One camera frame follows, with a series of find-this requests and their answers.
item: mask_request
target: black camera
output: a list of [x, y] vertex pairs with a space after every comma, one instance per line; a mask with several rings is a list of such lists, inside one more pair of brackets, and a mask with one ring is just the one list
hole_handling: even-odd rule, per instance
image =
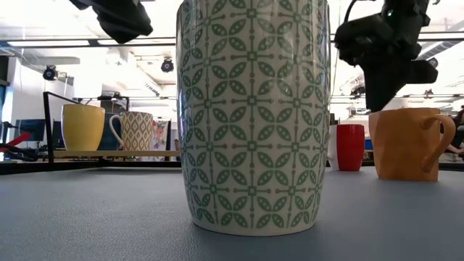
[[42, 75], [43, 79], [55, 81], [58, 78], [57, 67], [54, 65], [47, 65]]
[[174, 70], [174, 64], [171, 58], [165, 58], [165, 61], [161, 65], [161, 71], [165, 73], [172, 72]]

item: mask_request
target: computer monitor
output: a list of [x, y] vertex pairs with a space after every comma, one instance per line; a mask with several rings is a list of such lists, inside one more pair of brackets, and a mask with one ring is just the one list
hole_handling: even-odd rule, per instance
[[55, 120], [53, 122], [53, 131], [51, 134], [51, 139], [53, 140], [53, 148], [64, 148], [65, 142], [63, 141], [63, 134], [61, 132], [61, 122]]
[[43, 141], [45, 134], [45, 120], [16, 120], [14, 130], [14, 138], [21, 136], [24, 133], [29, 133], [30, 137], [26, 141]]

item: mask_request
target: mug rim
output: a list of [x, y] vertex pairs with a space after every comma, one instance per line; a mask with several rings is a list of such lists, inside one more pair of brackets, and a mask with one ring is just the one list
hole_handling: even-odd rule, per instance
[[104, 110], [104, 108], [102, 108], [102, 107], [98, 107], [98, 106], [94, 106], [94, 105], [88, 105], [88, 104], [63, 104], [62, 106], [63, 106], [63, 108], [64, 108], [64, 107], [77, 107], [77, 106], [83, 106], [83, 107], [87, 107], [87, 108], [96, 108], [96, 109], [102, 109], [102, 110]]
[[416, 111], [420, 111], [420, 110], [436, 110], [438, 113], [440, 113], [440, 109], [438, 108], [431, 108], [431, 107], [424, 107], [424, 108], [399, 108], [399, 109], [388, 109], [388, 110], [384, 110], [384, 111], [378, 111], [378, 112], [371, 112], [369, 114], [369, 117], [371, 115], [380, 115], [380, 114], [391, 114], [391, 113], [395, 113], [395, 112], [398, 112], [398, 111], [405, 111], [405, 110], [408, 110], [408, 111], [413, 111], [413, 110], [416, 110]]
[[358, 123], [349, 123], [349, 124], [343, 124], [343, 123], [342, 123], [342, 124], [333, 124], [333, 125], [331, 125], [331, 126], [342, 126], [342, 125], [343, 125], [343, 126], [363, 126], [363, 127], [364, 127], [363, 124], [358, 124]]
[[151, 115], [151, 116], [153, 116], [153, 114], [148, 113], [148, 112], [132, 112], [132, 111], [130, 111], [130, 112], [123, 112], [122, 114], [124, 115], [125, 113], [141, 113], [141, 114], [146, 114], [146, 115]]

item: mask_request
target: shelf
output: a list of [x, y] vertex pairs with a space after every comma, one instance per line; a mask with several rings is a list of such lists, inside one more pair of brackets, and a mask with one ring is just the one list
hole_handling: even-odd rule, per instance
[[177, 151], [54, 151], [55, 157], [177, 157], [181, 153]]

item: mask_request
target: textured mug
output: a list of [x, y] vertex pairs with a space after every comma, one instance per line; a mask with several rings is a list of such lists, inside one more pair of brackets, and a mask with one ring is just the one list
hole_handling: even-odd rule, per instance
[[310, 228], [326, 167], [324, 0], [185, 0], [177, 16], [178, 130], [188, 208], [220, 233]]
[[[119, 137], [113, 120], [118, 119], [123, 127], [123, 138]], [[149, 151], [152, 139], [153, 115], [145, 112], [123, 112], [123, 116], [113, 115], [109, 128], [125, 151]]]
[[405, 108], [369, 114], [369, 132], [380, 179], [438, 181], [438, 159], [456, 126], [437, 108]]
[[66, 150], [96, 151], [103, 134], [104, 109], [84, 104], [65, 104], [61, 124]]

